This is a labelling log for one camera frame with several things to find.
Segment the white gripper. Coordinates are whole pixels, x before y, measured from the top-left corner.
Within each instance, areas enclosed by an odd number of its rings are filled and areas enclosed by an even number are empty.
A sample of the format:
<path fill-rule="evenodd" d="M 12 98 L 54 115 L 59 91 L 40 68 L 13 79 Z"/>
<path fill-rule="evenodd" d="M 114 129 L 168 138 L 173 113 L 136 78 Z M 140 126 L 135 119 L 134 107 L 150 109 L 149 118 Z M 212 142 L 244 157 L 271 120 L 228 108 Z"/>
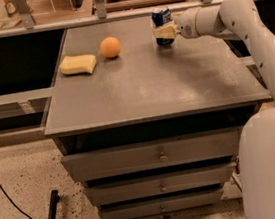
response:
<path fill-rule="evenodd" d="M 197 24 L 197 13 L 200 7 L 193 7 L 187 9 L 184 12 L 177 12 L 173 14 L 174 22 L 164 24 L 160 27 L 155 27 L 152 31 L 154 37 L 161 39 L 175 39 L 180 33 L 184 38 L 198 38 L 199 33 L 196 29 Z"/>

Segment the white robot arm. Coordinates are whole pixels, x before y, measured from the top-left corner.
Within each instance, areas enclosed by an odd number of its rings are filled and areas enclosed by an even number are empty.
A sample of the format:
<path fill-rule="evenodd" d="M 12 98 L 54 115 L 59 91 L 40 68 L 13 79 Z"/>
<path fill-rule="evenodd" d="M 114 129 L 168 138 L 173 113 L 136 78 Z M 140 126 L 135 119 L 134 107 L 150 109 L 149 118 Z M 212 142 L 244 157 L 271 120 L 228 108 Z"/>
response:
<path fill-rule="evenodd" d="M 275 35 L 263 24 L 253 0 L 194 7 L 152 32 L 163 39 L 210 35 L 241 40 L 275 101 Z M 238 157 L 244 218 L 275 219 L 275 107 L 251 117 L 241 133 Z"/>

